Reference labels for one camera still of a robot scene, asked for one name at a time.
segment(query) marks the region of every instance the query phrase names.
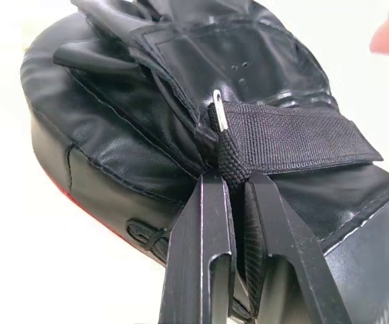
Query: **padded cushion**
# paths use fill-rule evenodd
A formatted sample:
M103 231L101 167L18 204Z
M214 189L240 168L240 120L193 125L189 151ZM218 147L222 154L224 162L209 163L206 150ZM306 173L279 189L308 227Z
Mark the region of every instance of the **padded cushion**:
M152 233L171 227L210 166L147 72L134 82L53 63L62 44L98 38L75 13L45 30L25 55L34 152L63 191L141 248L142 236L151 236L141 227ZM161 131L151 134L149 127ZM389 173L356 165L272 178L318 237L351 316L368 323L374 305L389 300ZM166 244L164 237L143 252L163 263ZM381 277L387 278L382 286L366 294Z

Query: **white surface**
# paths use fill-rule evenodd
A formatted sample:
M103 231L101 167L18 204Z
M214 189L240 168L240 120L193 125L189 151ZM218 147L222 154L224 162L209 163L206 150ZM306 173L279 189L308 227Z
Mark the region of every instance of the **white surface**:
M67 2L0 10L0 323L153 324L164 270L60 194L32 153L20 44L73 10ZM266 3L319 59L342 113L389 171L389 58L368 51L389 0Z

